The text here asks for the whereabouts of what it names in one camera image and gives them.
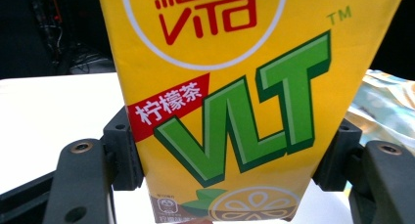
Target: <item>small printed icon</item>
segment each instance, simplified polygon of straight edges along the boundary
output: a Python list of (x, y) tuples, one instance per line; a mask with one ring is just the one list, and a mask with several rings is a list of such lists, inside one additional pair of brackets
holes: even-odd
[(177, 203), (172, 199), (159, 199), (158, 204), (160, 211), (164, 213), (176, 213), (178, 211)]

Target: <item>yellow drink carton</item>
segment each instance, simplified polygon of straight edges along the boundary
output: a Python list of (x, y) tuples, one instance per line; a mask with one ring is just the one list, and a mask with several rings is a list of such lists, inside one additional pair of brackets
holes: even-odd
[(158, 223), (291, 220), (400, 0), (101, 0)]

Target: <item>tm symbol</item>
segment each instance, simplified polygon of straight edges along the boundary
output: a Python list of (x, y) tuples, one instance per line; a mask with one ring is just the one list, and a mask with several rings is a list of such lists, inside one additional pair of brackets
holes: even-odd
[(333, 12), (332, 14), (328, 15), (326, 18), (330, 19), (332, 25), (342, 22), (346, 19), (351, 18), (351, 8), (350, 6), (346, 6), (343, 10), (339, 9), (337, 12)]

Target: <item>circular logo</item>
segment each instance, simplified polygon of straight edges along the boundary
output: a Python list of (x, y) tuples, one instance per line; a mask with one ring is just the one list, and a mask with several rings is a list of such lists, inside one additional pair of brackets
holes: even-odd
[(210, 216), (220, 221), (254, 221), (291, 218), (300, 198), (276, 187), (248, 187), (225, 193), (210, 207)]
[(123, 0), (145, 45), (188, 69), (231, 67), (269, 38), (286, 0)]

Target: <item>white circle outline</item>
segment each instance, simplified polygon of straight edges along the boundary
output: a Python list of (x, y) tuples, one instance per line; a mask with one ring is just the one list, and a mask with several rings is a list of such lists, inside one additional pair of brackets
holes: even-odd
[(187, 69), (195, 69), (195, 70), (215, 70), (215, 69), (227, 68), (227, 67), (236, 65), (239, 62), (241, 62), (241, 61), (247, 59), (249, 56), (251, 56), (257, 49), (259, 49), (259, 47), (261, 47), (263, 45), (263, 43), (265, 43), (265, 41), (271, 35), (272, 31), (277, 26), (277, 23), (278, 23), (278, 21), (280, 21), (281, 15), (283, 14), (283, 10), (284, 10), (286, 1), (287, 0), (280, 0), (277, 11), (274, 15), (274, 18), (272, 19), (271, 25), (267, 28), (267, 30), (262, 35), (262, 37), (258, 40), (258, 42), (256, 42), (256, 44), (254, 44), (252, 46), (252, 48), (250, 50), (248, 50), (243, 55), (241, 55), (241, 56), (239, 56), (239, 57), (237, 57), (237, 58), (235, 58), (231, 61), (221, 63), (221, 64), (218, 64), (218, 65), (205, 66), (205, 65), (188, 64), (188, 63), (178, 61), (176, 59), (173, 59), (169, 55), (165, 54), (163, 51), (161, 51), (158, 47), (156, 47), (149, 40), (149, 38), (147, 38), (147, 36), (144, 34), (141, 27), (138, 25), (138, 22), (135, 20), (134, 14), (132, 12), (130, 1), (129, 0), (122, 0), (122, 2), (124, 4), (125, 12), (128, 16), (128, 19), (129, 19), (132, 27), (134, 28), (137, 35), (141, 38), (141, 40), (147, 45), (147, 47), (149, 47), (159, 57), (161, 57), (162, 59), (168, 61), (171, 64), (174, 64), (174, 65), (180, 66), (180, 67), (185, 67)]

